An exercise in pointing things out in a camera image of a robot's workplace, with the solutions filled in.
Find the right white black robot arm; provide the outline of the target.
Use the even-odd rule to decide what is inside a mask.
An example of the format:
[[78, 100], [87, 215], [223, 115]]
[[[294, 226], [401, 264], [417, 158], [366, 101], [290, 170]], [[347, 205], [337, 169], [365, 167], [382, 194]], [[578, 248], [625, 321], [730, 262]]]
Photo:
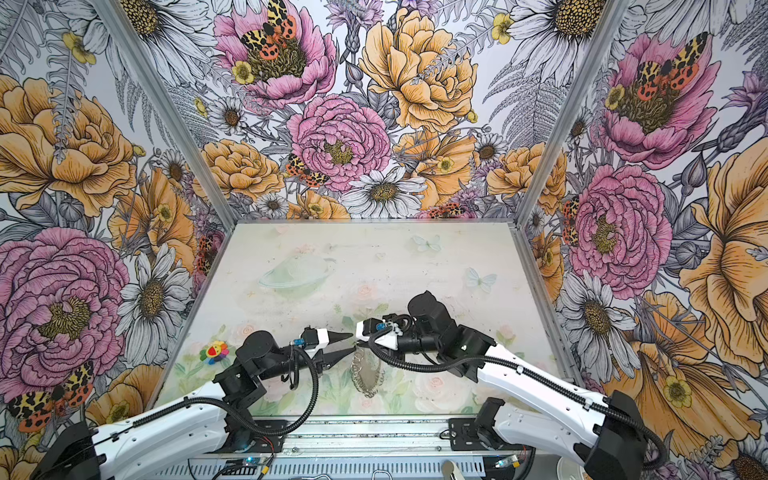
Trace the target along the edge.
[[496, 397], [484, 402], [474, 429], [491, 450], [530, 446], [573, 461], [593, 479], [638, 479], [669, 459], [665, 442], [645, 425], [628, 395], [606, 396], [533, 366], [457, 323], [429, 291], [413, 297], [405, 314], [358, 322], [355, 336], [391, 367], [449, 372], [526, 404], [519, 410]]

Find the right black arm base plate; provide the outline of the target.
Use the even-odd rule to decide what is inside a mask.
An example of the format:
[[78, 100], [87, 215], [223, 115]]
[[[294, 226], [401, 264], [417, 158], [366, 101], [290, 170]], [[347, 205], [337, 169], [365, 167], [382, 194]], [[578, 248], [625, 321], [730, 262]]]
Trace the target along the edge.
[[440, 438], [449, 442], [452, 451], [521, 453], [525, 449], [530, 450], [528, 446], [494, 440], [490, 433], [479, 432], [474, 417], [452, 417], [447, 420], [447, 425], [447, 429], [440, 434]]

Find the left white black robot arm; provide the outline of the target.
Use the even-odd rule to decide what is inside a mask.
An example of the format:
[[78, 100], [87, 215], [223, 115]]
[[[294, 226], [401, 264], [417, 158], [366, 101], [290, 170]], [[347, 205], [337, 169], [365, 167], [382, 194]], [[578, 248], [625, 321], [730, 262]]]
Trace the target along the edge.
[[[34, 479], [145, 479], [200, 454], [220, 449], [237, 432], [282, 437], [311, 415], [319, 396], [319, 375], [351, 354], [325, 347], [350, 339], [325, 328], [304, 329], [288, 345], [277, 345], [265, 330], [250, 334], [233, 363], [193, 392], [140, 415], [91, 428], [79, 422], [66, 428], [32, 473]], [[249, 408], [261, 399], [264, 381], [298, 381], [306, 369], [312, 391], [305, 411], [282, 428], [255, 423]]]

